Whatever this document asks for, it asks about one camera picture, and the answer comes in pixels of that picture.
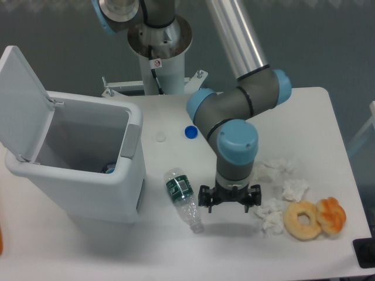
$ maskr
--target donut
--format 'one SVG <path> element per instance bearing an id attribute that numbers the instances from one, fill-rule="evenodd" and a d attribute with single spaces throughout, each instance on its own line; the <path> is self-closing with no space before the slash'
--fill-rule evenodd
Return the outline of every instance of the donut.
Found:
<path id="1" fill-rule="evenodd" d="M 306 215 L 310 219 L 308 225 L 301 224 L 298 216 Z M 292 202 L 284 211 L 285 228 L 290 234 L 300 240 L 309 240 L 317 237 L 322 228 L 316 220 L 316 206 L 309 201 Z"/>
<path id="2" fill-rule="evenodd" d="M 316 219 L 325 233 L 332 235 L 341 231 L 346 222 L 346 214 L 337 199 L 321 199 L 316 203 L 316 209 Z"/>

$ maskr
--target gray wall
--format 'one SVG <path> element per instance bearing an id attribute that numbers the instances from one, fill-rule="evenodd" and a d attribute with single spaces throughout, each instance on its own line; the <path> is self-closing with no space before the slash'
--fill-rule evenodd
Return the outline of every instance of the gray wall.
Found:
<path id="1" fill-rule="evenodd" d="M 375 2 L 245 2 L 270 65 L 284 69 L 294 87 L 329 91 L 347 144 L 370 117 L 375 100 Z M 194 36 L 186 75 L 201 68 L 209 72 L 207 85 L 214 90 L 235 86 L 204 2 L 181 0 L 178 13 Z M 90 0 L 2 0 L 0 52 L 10 44 L 20 47 L 47 90 L 99 96 L 101 76 L 108 82 L 141 79 L 126 32 L 106 35 Z M 375 138 L 351 164 L 365 208 L 374 206 Z"/>

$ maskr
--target plastic water bottle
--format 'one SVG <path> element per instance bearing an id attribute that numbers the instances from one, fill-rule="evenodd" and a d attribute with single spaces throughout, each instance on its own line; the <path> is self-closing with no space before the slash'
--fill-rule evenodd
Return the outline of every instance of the plastic water bottle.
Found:
<path id="1" fill-rule="evenodd" d="M 195 234 L 203 232 L 194 191 L 182 169 L 169 170 L 164 175 L 164 181 L 180 218 L 190 225 Z"/>

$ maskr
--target white trash can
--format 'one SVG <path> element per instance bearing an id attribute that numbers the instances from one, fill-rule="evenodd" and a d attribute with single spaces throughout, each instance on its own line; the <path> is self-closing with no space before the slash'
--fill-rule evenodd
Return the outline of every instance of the white trash can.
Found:
<path id="1" fill-rule="evenodd" d="M 142 112 L 135 104 L 47 92 L 18 47 L 5 49 L 0 59 L 5 164 L 68 214 L 137 219 L 145 178 L 141 131 Z M 105 173 L 110 165 L 115 169 Z"/>

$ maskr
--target green bottle label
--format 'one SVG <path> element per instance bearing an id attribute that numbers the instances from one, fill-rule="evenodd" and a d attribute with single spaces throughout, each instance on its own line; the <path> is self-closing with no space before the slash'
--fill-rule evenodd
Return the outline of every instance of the green bottle label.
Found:
<path id="1" fill-rule="evenodd" d="M 173 202 L 184 199 L 194 193 L 188 177 L 185 175 L 175 177 L 173 180 L 167 182 L 166 188 Z"/>

